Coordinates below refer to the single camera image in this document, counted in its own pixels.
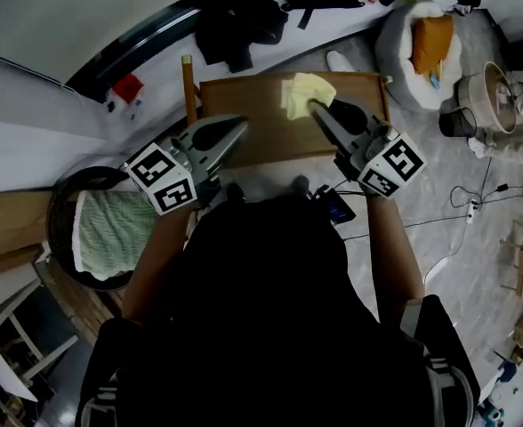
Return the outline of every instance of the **person's arm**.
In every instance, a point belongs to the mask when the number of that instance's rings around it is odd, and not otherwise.
[[[378,315],[381,323],[398,325],[406,303],[425,295],[422,274],[394,200],[366,202]]]
[[[184,247],[189,216],[195,206],[185,205],[157,220],[125,290],[123,318],[144,326],[157,302],[161,302],[169,265]]]

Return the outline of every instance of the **orange pillow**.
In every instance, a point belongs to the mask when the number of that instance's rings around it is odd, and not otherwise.
[[[414,51],[412,64],[415,72],[422,75],[437,70],[440,60],[449,52],[454,35],[454,18],[423,18],[416,22],[414,29]]]

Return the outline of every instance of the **wooden table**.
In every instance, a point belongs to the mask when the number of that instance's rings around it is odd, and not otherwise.
[[[377,73],[315,72],[337,91],[363,101],[378,117],[390,122],[388,102]],[[226,167],[261,165],[296,158],[333,155],[336,147],[312,117],[288,120],[281,109],[281,83],[294,73],[232,77],[200,83],[203,117],[246,116],[245,139]]]

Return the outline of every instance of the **cable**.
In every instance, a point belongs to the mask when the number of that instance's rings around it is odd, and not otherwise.
[[[340,182],[340,183],[337,183],[335,187],[333,187],[333,189],[338,189],[341,185],[343,185],[344,183],[348,182],[349,179],[345,179],[344,181]]]
[[[459,215],[459,216],[456,216],[456,217],[434,218],[433,220],[428,220],[426,222],[407,224],[406,226],[404,226],[404,228],[413,228],[414,226],[422,226],[423,224],[434,223],[434,222],[444,222],[445,220],[456,220],[458,218],[467,218],[467,215]],[[357,238],[365,238],[367,236],[370,236],[370,233],[362,234],[361,236],[354,236],[352,238],[344,238],[342,241],[346,242],[347,240],[353,240],[353,239],[357,239]]]
[[[487,165],[487,170],[485,171],[485,177],[483,177],[483,184],[481,185],[481,192],[479,193],[479,196],[483,196],[483,191],[485,191],[485,184],[487,183],[487,176],[489,174],[489,169],[491,168],[491,162],[493,161],[493,158],[489,158],[489,164]]]
[[[506,199],[513,199],[514,197],[523,197],[523,195],[515,195],[515,196],[508,196],[508,197],[499,197],[498,199],[492,199],[490,201],[486,201],[483,204],[489,204],[489,203],[498,203],[499,201],[504,201]]]
[[[423,276],[423,286],[425,287],[425,282],[426,280],[428,279],[428,275],[430,275],[430,272],[433,270],[434,267],[436,267],[440,262],[442,262],[443,260],[445,260],[446,258],[451,258],[453,256],[455,256],[456,254],[459,253],[459,251],[461,250],[461,247],[463,246],[463,241],[465,240],[465,231],[467,230],[467,221],[465,221],[465,224],[463,226],[463,233],[461,235],[461,241],[459,242],[459,246],[457,247],[457,249],[451,253],[451,254],[446,254],[445,256],[442,256],[441,258],[439,258],[437,260],[437,262],[435,264],[433,264],[430,269],[425,273],[425,275]]]
[[[342,190],[342,191],[337,191],[337,193],[339,195],[357,195],[357,196],[366,196],[365,193],[363,193],[362,191],[348,191],[348,190]]]
[[[454,198],[453,198],[453,195],[454,195],[454,191],[456,191],[457,189],[461,189],[463,190],[465,193],[469,194],[469,195],[473,195],[473,196],[476,196],[479,198],[479,204],[481,204],[483,202],[483,198],[481,197],[481,195],[479,193],[476,193],[475,191],[469,191],[468,189],[465,189],[464,187],[462,187],[461,185],[455,185],[451,191],[449,192],[449,203],[451,204],[451,206],[454,208],[454,209],[461,209],[462,207],[468,205],[470,202],[471,202],[471,199],[467,200],[466,202],[462,203],[462,204],[454,204]]]

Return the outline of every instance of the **wooden stick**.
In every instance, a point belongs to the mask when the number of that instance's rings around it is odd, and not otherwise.
[[[22,326],[20,325],[19,320],[16,319],[16,317],[14,316],[13,313],[11,313],[9,315],[9,319],[11,320],[12,325],[14,326],[16,331],[19,333],[19,335],[22,338],[22,340],[24,340],[24,343],[32,351],[32,354],[34,354],[38,360],[43,359],[44,358],[43,354],[40,352],[40,350],[37,348],[37,346],[32,342],[32,340],[30,340],[30,337],[28,336],[26,331],[22,328]]]
[[[187,125],[190,126],[198,120],[191,55],[182,56],[182,85],[184,86],[184,105],[187,110]]]
[[[9,302],[9,304],[0,312],[0,326],[4,321],[9,318],[9,316],[16,310],[16,308],[21,305],[24,300],[32,294],[32,292],[40,286],[40,278],[37,278],[30,282],[29,285],[26,285],[22,288],[17,296]]]
[[[50,354],[48,354],[45,358],[40,359],[37,364],[33,365],[29,370],[24,372],[22,374],[22,376],[20,377],[20,379],[23,381],[28,381],[38,372],[41,372],[42,370],[47,368],[54,360],[59,358],[64,353],[65,350],[67,350],[70,346],[72,346],[76,342],[77,342],[77,335],[72,335],[62,345],[60,345],[58,348],[56,348],[54,351],[52,351]]]
[[[501,240],[502,246],[507,246],[509,248],[522,248],[519,244],[515,244],[514,242],[511,242],[510,240]]]

